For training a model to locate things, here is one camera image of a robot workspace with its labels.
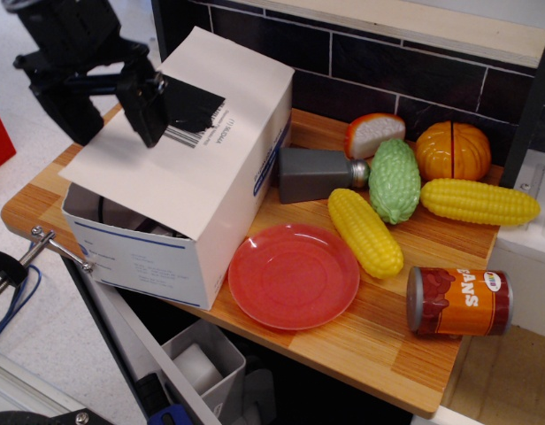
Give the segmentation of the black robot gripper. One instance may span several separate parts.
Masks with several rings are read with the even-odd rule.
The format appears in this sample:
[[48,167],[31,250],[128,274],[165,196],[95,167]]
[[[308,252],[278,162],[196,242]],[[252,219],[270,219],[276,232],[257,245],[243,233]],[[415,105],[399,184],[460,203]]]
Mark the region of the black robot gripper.
[[147,148],[165,132],[165,76],[147,58],[146,45],[123,38],[107,1],[3,1],[38,51],[15,58],[44,111],[77,144],[104,127],[89,96],[116,95]]

